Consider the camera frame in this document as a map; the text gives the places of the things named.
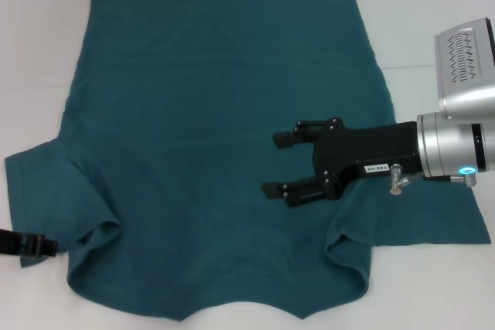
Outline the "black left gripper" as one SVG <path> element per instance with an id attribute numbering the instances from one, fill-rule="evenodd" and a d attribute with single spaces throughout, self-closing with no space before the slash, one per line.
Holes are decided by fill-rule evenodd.
<path id="1" fill-rule="evenodd" d="M 25 234 L 0 229 L 0 255 L 55 257 L 57 242 L 41 234 Z"/>

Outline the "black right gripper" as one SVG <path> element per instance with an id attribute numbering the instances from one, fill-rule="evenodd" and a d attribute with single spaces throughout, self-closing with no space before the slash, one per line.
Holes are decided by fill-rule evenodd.
<path id="1" fill-rule="evenodd" d="M 324 199 L 337 200 L 350 183 L 388 177 L 395 164 L 405 174 L 422 172 L 414 121 L 364 129 L 348 128 L 338 117 L 297 121 L 291 131 L 274 133 L 272 140 L 276 148 L 313 146 L 315 177 L 261 184 L 267 199 L 283 199 L 288 208 Z"/>

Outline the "teal blue t-shirt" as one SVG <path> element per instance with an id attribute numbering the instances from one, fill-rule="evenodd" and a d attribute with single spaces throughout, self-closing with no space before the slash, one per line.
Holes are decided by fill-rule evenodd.
<path id="1" fill-rule="evenodd" d="M 13 228 L 55 240 L 83 298 L 181 320 L 255 302 L 299 318 L 361 298 L 376 246 L 488 244 L 471 190 L 388 178 L 289 208 L 296 121 L 394 122 L 356 0 L 90 0 L 52 141 L 7 157 Z"/>

